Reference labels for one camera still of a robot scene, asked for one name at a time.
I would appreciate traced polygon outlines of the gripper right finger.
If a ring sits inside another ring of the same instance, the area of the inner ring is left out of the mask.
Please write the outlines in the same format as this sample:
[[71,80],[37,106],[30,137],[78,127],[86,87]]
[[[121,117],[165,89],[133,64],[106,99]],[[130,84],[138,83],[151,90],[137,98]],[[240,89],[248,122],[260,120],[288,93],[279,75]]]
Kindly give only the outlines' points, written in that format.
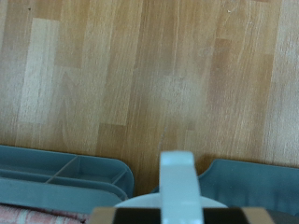
[[275,224],[263,208],[205,208],[205,224]]

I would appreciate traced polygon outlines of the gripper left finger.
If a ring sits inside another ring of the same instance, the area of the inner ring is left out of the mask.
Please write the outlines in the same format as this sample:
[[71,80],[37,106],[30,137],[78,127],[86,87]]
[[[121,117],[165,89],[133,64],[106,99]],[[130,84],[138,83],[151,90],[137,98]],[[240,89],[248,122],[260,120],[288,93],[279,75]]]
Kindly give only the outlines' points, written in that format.
[[95,208],[90,224],[162,224],[161,211],[151,208]]

